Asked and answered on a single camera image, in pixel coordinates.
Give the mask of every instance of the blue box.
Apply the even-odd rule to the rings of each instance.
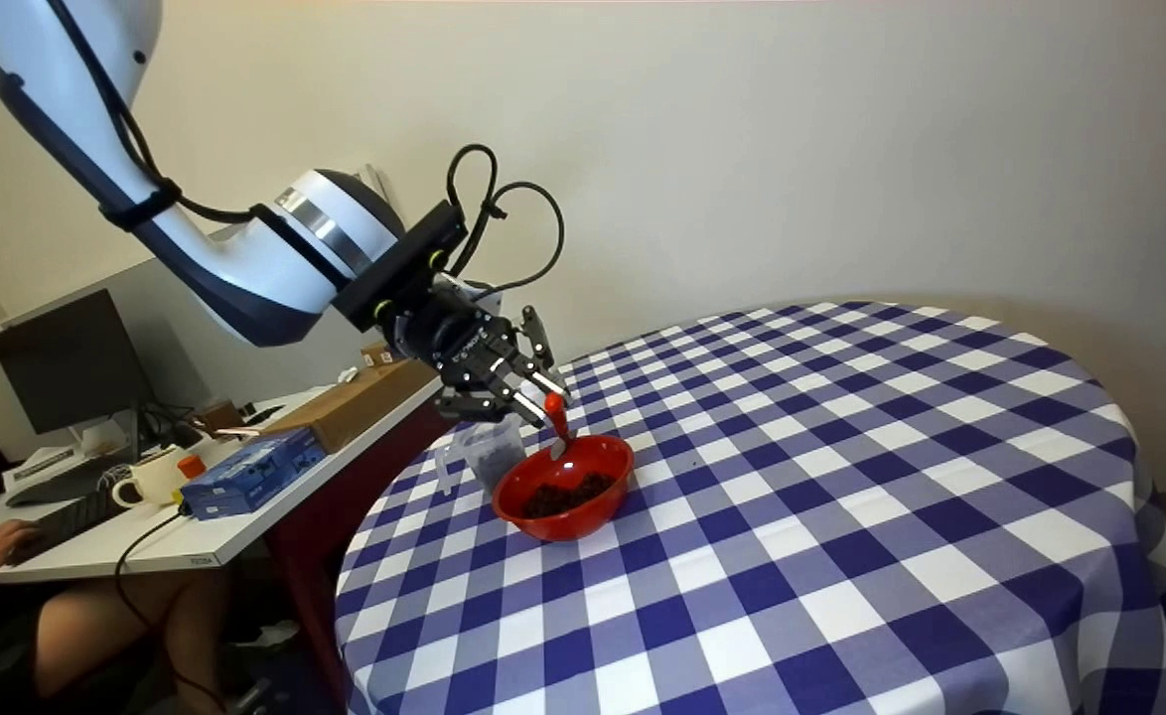
[[[323,446],[309,427],[261,436],[183,484],[182,499],[198,520],[247,514],[323,457]]]

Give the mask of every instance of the red spoon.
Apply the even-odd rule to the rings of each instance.
[[[555,461],[555,458],[561,458],[570,443],[574,442],[574,434],[567,429],[566,401],[561,399],[560,394],[547,393],[547,398],[543,399],[543,411],[547,412],[547,418],[553,421],[553,429],[556,430],[556,442],[553,443],[550,451]]]

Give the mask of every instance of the clear plastic cup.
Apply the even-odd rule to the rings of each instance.
[[[507,471],[526,457],[526,447],[520,442],[521,425],[520,418],[510,415],[496,425],[478,422],[459,430],[442,450],[437,464],[442,491],[451,493],[459,483],[464,470],[452,470],[452,463],[462,461],[478,477],[482,489],[492,495]]]

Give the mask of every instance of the white desk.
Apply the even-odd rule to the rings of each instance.
[[[288,511],[304,502],[321,485],[328,483],[328,479],[349,465],[366,448],[374,444],[375,440],[379,440],[407,415],[410,415],[426,399],[431,398],[433,393],[441,390],[441,380],[434,379],[431,384],[416,391],[409,399],[393,408],[393,412],[375,422],[371,429],[361,433],[340,451],[329,454],[323,461],[311,467],[305,475],[288,484],[287,489],[283,489],[278,497],[269,499],[251,514],[224,517],[210,521],[197,521],[191,517],[178,519],[164,526],[147,538],[141,546],[134,548],[133,553],[129,553],[124,573],[174,572],[191,569],[191,567],[198,569],[198,567],[227,565],[231,558],[243,552],[252,540],[261,538],[271,526],[276,525],[283,516],[287,516]],[[258,408],[279,404],[290,404],[289,407],[296,407],[304,401],[304,399],[297,401],[297,397],[264,401],[258,404]],[[272,418],[280,418],[286,412],[280,411]],[[43,504],[10,509],[5,506],[5,499],[9,496],[6,493],[0,497],[0,524],[6,519],[37,519],[61,506],[61,504]],[[115,562],[124,548],[133,544],[135,538],[142,535],[152,526],[173,517],[175,512],[176,506],[160,507],[150,504],[132,509],[132,511],[114,517],[97,528],[89,530],[77,538],[50,548],[42,555],[31,558],[23,565],[2,567],[0,569],[0,584],[110,576],[115,573]]]

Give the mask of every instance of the dark granular food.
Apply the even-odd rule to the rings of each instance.
[[[562,511],[570,511],[599,497],[603,491],[610,489],[610,484],[613,484],[613,477],[598,475],[596,471],[583,477],[582,483],[573,490],[561,489],[554,484],[539,484],[539,489],[526,499],[526,505],[522,507],[524,518],[542,519],[560,514]]]

